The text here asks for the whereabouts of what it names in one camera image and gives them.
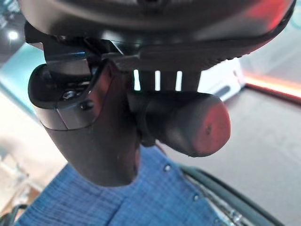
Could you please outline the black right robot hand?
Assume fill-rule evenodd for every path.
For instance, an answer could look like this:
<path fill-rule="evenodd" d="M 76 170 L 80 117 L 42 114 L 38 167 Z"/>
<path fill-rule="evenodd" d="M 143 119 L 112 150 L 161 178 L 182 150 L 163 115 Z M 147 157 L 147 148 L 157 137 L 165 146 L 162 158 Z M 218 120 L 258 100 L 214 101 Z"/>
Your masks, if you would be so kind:
<path fill-rule="evenodd" d="M 191 157 L 229 140 L 228 111 L 201 73 L 286 27 L 294 0 L 21 0 L 37 117 L 68 163 L 106 187 L 131 184 L 140 145 Z"/>

